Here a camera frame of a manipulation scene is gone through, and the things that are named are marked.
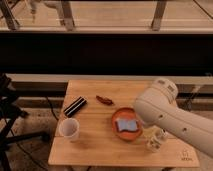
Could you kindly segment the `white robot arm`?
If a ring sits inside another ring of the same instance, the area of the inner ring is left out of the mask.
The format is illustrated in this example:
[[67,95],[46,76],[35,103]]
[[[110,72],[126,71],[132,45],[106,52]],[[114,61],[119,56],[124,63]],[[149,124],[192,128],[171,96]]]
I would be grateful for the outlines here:
[[133,104],[145,125],[156,125],[213,158],[213,120],[173,105],[178,94],[175,83],[157,78]]

